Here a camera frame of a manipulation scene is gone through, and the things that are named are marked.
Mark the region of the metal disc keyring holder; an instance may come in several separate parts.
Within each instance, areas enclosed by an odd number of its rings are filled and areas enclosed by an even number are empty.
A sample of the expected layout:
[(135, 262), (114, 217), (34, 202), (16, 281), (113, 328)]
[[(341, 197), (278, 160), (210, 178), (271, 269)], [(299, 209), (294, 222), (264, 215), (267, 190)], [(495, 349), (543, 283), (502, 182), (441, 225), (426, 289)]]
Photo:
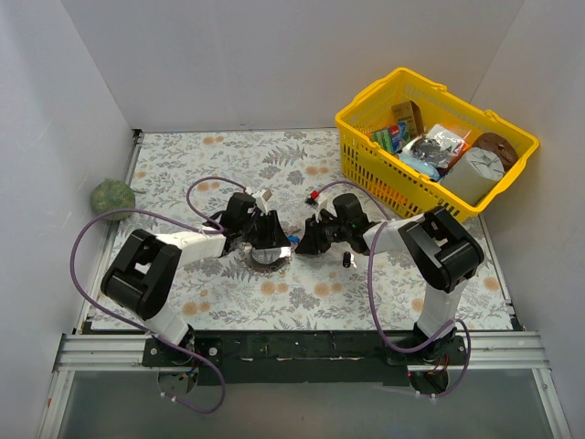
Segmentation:
[(253, 271), (259, 273), (279, 271), (290, 262), (292, 256), (290, 247), (255, 249), (250, 244), (246, 244), (243, 251), (245, 263)]

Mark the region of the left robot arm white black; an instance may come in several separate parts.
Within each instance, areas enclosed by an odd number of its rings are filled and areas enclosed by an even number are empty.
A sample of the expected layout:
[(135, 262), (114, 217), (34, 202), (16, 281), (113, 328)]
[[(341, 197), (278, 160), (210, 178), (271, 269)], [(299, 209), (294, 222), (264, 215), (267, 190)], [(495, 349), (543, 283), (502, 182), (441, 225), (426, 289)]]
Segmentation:
[(270, 198), (268, 189), (236, 192), (196, 231), (134, 230), (104, 275), (101, 292), (166, 339), (163, 354), (172, 364), (186, 365), (195, 353), (194, 330), (168, 304), (177, 269), (241, 249), (252, 270), (279, 270), (292, 251), (277, 211), (269, 209)]

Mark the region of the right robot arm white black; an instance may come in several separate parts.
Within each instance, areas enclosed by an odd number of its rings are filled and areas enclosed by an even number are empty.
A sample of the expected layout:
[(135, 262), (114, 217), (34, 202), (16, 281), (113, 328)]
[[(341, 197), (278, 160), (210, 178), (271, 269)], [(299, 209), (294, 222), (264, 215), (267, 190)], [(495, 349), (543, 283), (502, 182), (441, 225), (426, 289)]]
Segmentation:
[[(370, 313), (384, 345), (400, 354), (415, 356), (424, 363), (438, 361), (464, 322), (456, 317), (462, 292), (484, 262), (479, 243), (443, 207), (435, 207), (411, 219), (372, 221), (356, 195), (342, 194), (333, 200), (335, 211), (324, 207), (324, 197), (315, 191), (306, 200), (315, 208), (305, 221), (304, 235), (295, 252), (316, 256), (332, 244), (345, 242), (368, 257), (367, 294)], [(382, 252), (407, 251), (426, 282), (423, 309), (412, 335), (396, 344), (385, 334), (374, 301), (374, 257)]]

